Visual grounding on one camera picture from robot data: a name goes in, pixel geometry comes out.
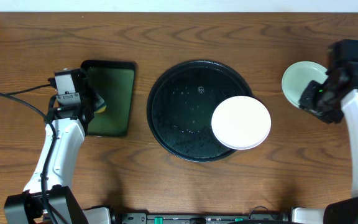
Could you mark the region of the green yellow sponge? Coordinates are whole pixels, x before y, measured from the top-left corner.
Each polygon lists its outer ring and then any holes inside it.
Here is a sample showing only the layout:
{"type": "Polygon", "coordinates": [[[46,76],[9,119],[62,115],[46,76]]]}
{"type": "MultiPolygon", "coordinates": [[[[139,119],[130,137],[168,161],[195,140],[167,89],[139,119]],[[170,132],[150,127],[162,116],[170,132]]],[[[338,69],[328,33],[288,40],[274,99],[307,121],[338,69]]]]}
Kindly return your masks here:
{"type": "Polygon", "coordinates": [[[101,98],[94,104],[94,113],[102,113],[106,109],[106,102],[101,98]]]}

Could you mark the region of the mint green plate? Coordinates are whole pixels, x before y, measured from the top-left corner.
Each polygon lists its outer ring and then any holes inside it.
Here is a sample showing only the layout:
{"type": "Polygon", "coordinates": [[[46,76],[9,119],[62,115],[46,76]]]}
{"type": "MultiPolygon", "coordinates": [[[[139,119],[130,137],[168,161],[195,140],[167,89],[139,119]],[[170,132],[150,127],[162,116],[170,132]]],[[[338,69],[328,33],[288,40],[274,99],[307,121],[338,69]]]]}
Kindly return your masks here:
{"type": "Polygon", "coordinates": [[[320,84],[327,79],[328,70],[315,62],[302,61],[290,65],[282,77],[282,91],[285,98],[296,108],[300,109],[299,100],[301,94],[314,80],[320,84]]]}

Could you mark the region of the pink plate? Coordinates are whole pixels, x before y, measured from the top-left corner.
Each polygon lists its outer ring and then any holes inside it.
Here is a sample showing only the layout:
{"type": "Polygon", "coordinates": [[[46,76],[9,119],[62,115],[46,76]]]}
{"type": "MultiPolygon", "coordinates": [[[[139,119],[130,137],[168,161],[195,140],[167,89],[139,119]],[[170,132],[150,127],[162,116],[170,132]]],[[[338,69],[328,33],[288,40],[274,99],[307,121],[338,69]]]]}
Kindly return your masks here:
{"type": "Polygon", "coordinates": [[[257,147],[269,135],[272,119],[268,109],[250,96],[233,96],[221,102],[211,118],[216,139],[235,150],[257,147]]]}

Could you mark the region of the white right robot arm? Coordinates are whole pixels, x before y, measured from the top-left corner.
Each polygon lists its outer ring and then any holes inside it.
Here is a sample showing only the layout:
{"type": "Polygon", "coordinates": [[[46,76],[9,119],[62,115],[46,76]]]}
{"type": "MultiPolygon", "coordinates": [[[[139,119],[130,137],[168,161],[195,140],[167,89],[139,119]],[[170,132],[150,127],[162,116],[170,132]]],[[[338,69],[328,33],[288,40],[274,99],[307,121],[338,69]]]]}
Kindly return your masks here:
{"type": "Polygon", "coordinates": [[[305,80],[297,106],[325,123],[346,120],[352,161],[351,198],[323,209],[294,208],[291,223],[358,223],[358,40],[329,47],[327,79],[305,80]]]}

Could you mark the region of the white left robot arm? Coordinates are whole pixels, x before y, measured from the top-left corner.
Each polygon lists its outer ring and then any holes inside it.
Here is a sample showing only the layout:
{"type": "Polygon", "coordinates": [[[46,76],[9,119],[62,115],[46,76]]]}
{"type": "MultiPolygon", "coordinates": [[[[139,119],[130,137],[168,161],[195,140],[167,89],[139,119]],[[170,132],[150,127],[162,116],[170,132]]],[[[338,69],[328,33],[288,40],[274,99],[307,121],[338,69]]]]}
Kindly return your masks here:
{"type": "Polygon", "coordinates": [[[77,155],[99,96],[81,68],[57,72],[53,80],[57,94],[43,116],[44,146],[23,192],[5,202],[7,222],[35,223],[42,218],[44,223],[111,223],[108,207],[83,210],[71,191],[77,155]]]}

